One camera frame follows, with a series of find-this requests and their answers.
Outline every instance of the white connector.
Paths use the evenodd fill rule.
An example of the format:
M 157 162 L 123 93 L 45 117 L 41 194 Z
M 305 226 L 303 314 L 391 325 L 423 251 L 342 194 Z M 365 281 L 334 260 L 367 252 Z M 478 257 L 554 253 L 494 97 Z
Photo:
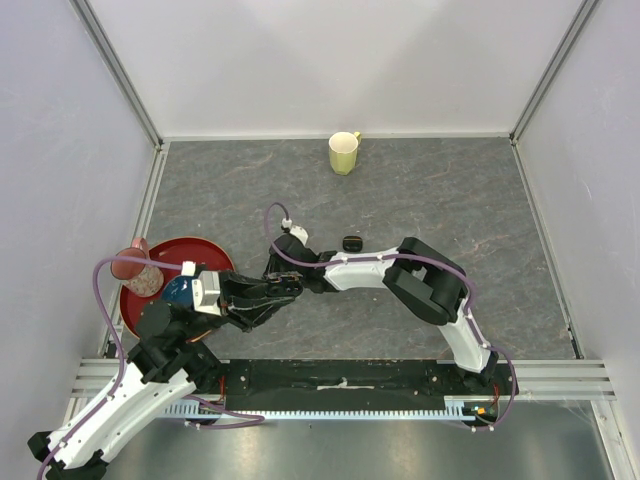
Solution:
M 187 277 L 193 277 L 196 274 L 196 262 L 182 262 L 182 272 L 181 275 L 186 275 Z

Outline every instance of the gray floor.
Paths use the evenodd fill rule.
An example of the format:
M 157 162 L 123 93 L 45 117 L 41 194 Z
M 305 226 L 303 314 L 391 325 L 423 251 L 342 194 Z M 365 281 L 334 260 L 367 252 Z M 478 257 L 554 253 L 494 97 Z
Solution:
M 613 480 L 588 406 L 524 402 L 482 434 L 436 421 L 284 420 L 197 432 L 156 420 L 105 480 L 185 478 Z
M 478 284 L 488 339 L 517 358 L 573 356 L 506 139 L 364 139 L 346 177 L 332 172 L 325 140 L 173 143 L 148 239 L 205 237 L 259 276 L 262 214 L 276 199 L 316 251 L 347 234 L 365 251 L 421 238 Z M 305 292 L 250 334 L 226 326 L 206 341 L 220 358 L 450 357 L 437 329 L 379 290 Z

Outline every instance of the white panel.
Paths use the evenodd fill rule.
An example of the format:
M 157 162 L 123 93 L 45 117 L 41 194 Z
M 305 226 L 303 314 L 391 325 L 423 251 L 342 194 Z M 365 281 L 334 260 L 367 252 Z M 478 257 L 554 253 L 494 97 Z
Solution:
M 0 45 L 0 478 L 31 479 L 27 438 L 97 352 L 91 271 L 129 238 L 152 147 L 68 2 L 4 2 Z
M 600 3 L 521 150 L 579 340 L 640 447 L 640 4 Z
M 579 0 L 93 0 L 175 136 L 508 132 Z

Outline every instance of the red plate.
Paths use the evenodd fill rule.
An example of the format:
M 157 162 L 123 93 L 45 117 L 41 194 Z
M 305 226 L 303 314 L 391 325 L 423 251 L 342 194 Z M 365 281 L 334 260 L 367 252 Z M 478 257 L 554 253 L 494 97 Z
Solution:
M 208 270 L 234 270 L 233 263 L 222 248 L 204 238 L 180 237 L 162 242 L 149 250 L 151 260 L 159 262 L 174 263 L 180 265 L 182 262 L 192 261 L 204 263 Z M 140 318 L 140 313 L 144 306 L 151 300 L 160 298 L 164 287 L 174 277 L 180 275 L 177 270 L 166 270 L 161 268 L 164 274 L 162 288 L 152 297 L 138 297 L 131 293 L 128 288 L 120 288 L 120 315 L 129 331 L 136 337 L 136 324 Z

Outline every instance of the purple cable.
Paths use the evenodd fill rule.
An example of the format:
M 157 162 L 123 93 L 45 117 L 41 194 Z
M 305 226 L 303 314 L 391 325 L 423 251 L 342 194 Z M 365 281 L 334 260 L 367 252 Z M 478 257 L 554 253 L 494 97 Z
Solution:
M 179 271 L 182 270 L 182 266 L 181 265 L 173 265 L 171 263 L 156 262 L 154 260 L 147 260 L 146 258 L 124 257 L 124 256 L 123 257 L 114 256 L 114 257 L 108 257 L 108 258 L 105 258 L 103 260 L 100 260 L 98 262 L 98 264 L 95 266 L 95 268 L 93 269 L 93 294 L 96 297 L 96 302 L 98 303 L 98 308 L 100 309 L 100 313 L 102 314 L 102 318 L 104 319 L 105 323 L 107 324 L 107 328 L 109 329 L 109 333 L 111 333 L 111 336 L 113 337 L 113 341 L 116 344 L 116 350 L 118 352 L 118 374 L 116 376 L 116 381 L 113 383 L 113 386 L 107 392 L 108 396 L 113 395 L 114 392 L 118 389 L 118 387 L 120 386 L 120 382 L 122 381 L 122 377 L 124 377 L 124 372 L 125 372 L 125 369 L 126 369 L 126 363 L 125 363 L 125 359 L 124 359 L 125 353 L 124 353 L 124 349 L 122 348 L 122 342 L 118 338 L 118 333 L 116 332 L 116 329 L 113 326 L 113 322 L 111 321 L 111 318 L 109 318 L 109 313 L 107 312 L 107 307 L 105 307 L 104 302 L 102 301 L 102 297 L 100 296 L 100 288 L 98 286 L 98 274 L 100 273 L 100 269 L 104 265 L 106 265 L 107 263 L 111 263 L 113 261 L 142 263 L 144 265 L 152 265 L 154 267 L 166 268 L 166 269 L 169 269 L 169 270 L 179 270 Z M 69 439 L 71 437 L 73 437 L 73 435 L 78 430 L 80 430 L 80 428 L 82 428 L 82 426 L 85 423 L 87 423 L 89 421 L 89 419 L 91 419 L 96 413 L 98 413 L 100 411 L 100 409 L 105 406 L 106 403 L 107 403 L 107 398 L 105 397 L 102 400 L 100 400 L 100 402 L 98 402 L 96 404 L 96 406 L 93 407 L 89 411 L 89 413 L 87 413 L 80 421 L 78 421 L 78 423 L 75 424 L 73 426 L 73 428 L 71 430 L 69 430 L 64 437 L 62 437 L 60 439 L 60 442 L 58 442 L 58 444 L 51 450 L 49 455 L 46 456 L 46 458 L 44 459 L 44 461 L 40 465 L 40 469 L 38 470 L 38 477 L 37 477 L 38 480 L 42 480 L 44 478 L 44 471 L 46 470 L 46 468 L 49 465 L 49 463 L 51 462 L 51 460 L 54 459 L 56 454 L 62 448 L 61 445 L 63 443 L 69 443 Z
M 318 262 L 318 263 L 309 263 L 309 262 L 301 262 L 298 260 L 295 260 L 291 257 L 289 257 L 286 253 L 284 253 L 282 250 L 280 250 L 278 248 L 278 246 L 276 245 L 275 241 L 273 240 L 273 238 L 271 237 L 271 231 L 269 229 L 269 215 L 271 214 L 271 210 L 273 209 L 273 207 L 280 207 L 282 208 L 285 218 L 287 220 L 290 220 L 289 217 L 289 210 L 287 210 L 287 207 L 285 207 L 282 203 L 280 202 L 273 202 L 271 205 L 269 205 L 269 208 L 267 208 L 264 212 L 264 232 L 265 235 L 267 237 L 267 240 L 269 241 L 269 243 L 271 244 L 271 248 L 273 248 L 273 250 L 284 260 L 286 260 L 289 263 L 292 263 L 293 265 L 298 265 L 300 267 L 307 267 L 307 268 L 325 268 L 325 267 L 330 267 L 332 265 L 339 265 L 342 262 L 342 260 L 332 260 L 329 262 Z M 469 324 L 469 327 L 471 328 L 471 332 L 473 333 L 473 336 L 476 338 L 476 340 L 478 341 L 478 343 L 480 343 L 481 345 L 485 345 L 485 340 L 482 337 L 482 334 L 480 333 L 480 331 L 478 330 L 478 328 L 475 325 L 475 322 L 472 320 L 471 317 L 471 308 L 475 305 L 475 300 L 476 300 L 476 295 L 477 295 L 477 289 L 476 289 L 476 285 L 475 283 L 473 283 L 470 279 L 468 279 L 464 274 L 460 273 L 458 270 L 456 270 L 455 268 L 447 265 L 446 263 L 440 262 L 438 260 L 435 260 L 433 258 L 427 258 L 427 257 L 423 257 L 421 255 L 412 255 L 412 254 L 408 254 L 408 253 L 392 253 L 389 255 L 383 255 L 382 256 L 382 260 L 389 260 L 389 259 L 395 259 L 395 258 L 401 258 L 401 259 L 405 259 L 405 260 L 412 260 L 412 261 L 416 261 L 416 262 L 420 262 L 420 263 L 425 263 L 427 265 L 433 265 L 434 267 L 440 268 L 442 270 L 445 270 L 449 273 L 451 273 L 452 275 L 454 275 L 456 278 L 460 279 L 467 287 L 467 289 L 469 290 L 469 299 L 467 300 L 467 303 L 464 307 L 464 313 L 466 314 L 465 319 L 467 320 L 467 323 Z M 376 261 L 379 260 L 378 257 L 376 256 L 371 256 L 371 257 L 359 257 L 359 258 L 350 258 L 349 262 L 370 262 L 370 261 Z M 488 345 L 487 348 L 489 350 L 491 350 L 492 352 L 496 352 L 498 355 L 502 355 L 506 361 L 507 361 L 507 365 L 509 366 L 509 371 L 511 372 L 511 396 L 509 397 L 509 403 L 507 405 L 507 408 L 505 409 L 504 413 L 502 414 L 502 416 L 500 418 L 498 418 L 493 425 L 488 425 L 486 427 L 476 427 L 476 431 L 490 431 L 492 427 L 497 427 L 498 425 L 500 425 L 509 415 L 509 413 L 511 412 L 511 408 L 513 406 L 513 401 L 515 399 L 516 396 L 516 392 L 518 389 L 518 379 L 516 377 L 516 369 L 513 366 L 513 361 L 511 360 L 511 356 L 510 354 L 502 347 L 498 347 L 495 345 Z
M 264 422 L 264 417 L 262 415 L 249 415 L 246 413 L 231 412 L 225 409 L 224 407 L 221 407 L 220 405 L 207 402 L 204 398 L 196 397 L 195 395 L 187 395 L 184 398 L 187 400 L 195 400 L 201 405 L 204 405 L 205 407 L 210 408 L 211 410 L 215 410 L 216 412 L 221 413 L 223 415 L 229 415 L 230 417 L 244 418 L 245 420 L 249 420 L 248 422 L 230 423 L 228 425 L 215 425 L 215 424 L 200 425 L 198 423 L 188 422 L 188 425 L 190 427 L 197 428 L 197 426 L 200 425 L 201 430 L 231 430 L 233 428 L 242 428 L 242 427 L 250 427 L 252 425 L 259 425 L 262 422 Z

